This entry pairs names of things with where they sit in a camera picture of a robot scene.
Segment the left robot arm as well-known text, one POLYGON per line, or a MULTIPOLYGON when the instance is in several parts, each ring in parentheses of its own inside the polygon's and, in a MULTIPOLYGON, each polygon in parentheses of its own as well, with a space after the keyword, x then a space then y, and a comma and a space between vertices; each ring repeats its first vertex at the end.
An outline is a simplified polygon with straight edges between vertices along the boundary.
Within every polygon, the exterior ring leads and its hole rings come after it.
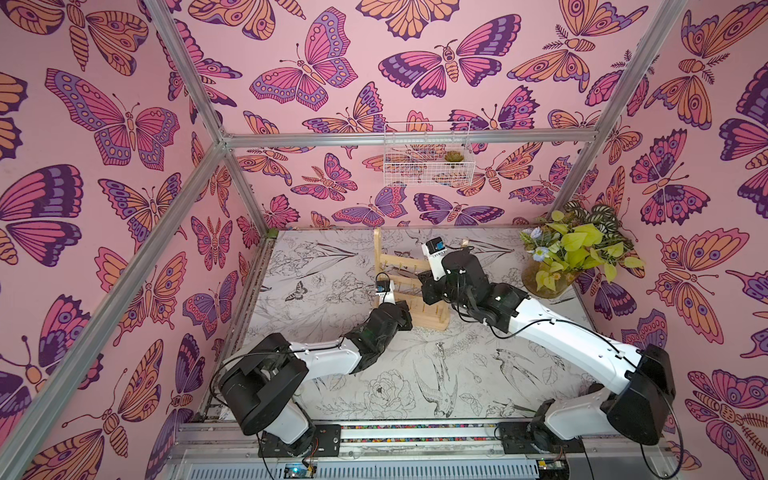
POLYGON ((304 383, 360 373, 374 365, 395 335, 413 327, 404 301, 384 302, 339 339, 290 342, 272 333, 222 364, 216 388, 243 435, 266 433, 291 456, 313 448, 316 425, 294 400, 304 383))

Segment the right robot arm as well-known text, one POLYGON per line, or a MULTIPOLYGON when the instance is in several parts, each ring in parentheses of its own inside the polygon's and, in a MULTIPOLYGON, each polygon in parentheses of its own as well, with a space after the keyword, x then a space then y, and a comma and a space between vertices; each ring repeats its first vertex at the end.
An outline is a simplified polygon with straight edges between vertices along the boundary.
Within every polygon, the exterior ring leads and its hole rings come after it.
POLYGON ((597 381, 593 393, 542 404, 534 418, 538 442, 619 434, 642 446, 659 443, 676 395, 663 348, 613 340, 551 310, 524 289, 490 281, 468 247, 447 248, 434 238, 422 251, 429 264, 419 275, 425 303, 445 302, 461 319, 505 340, 533 342, 597 381))

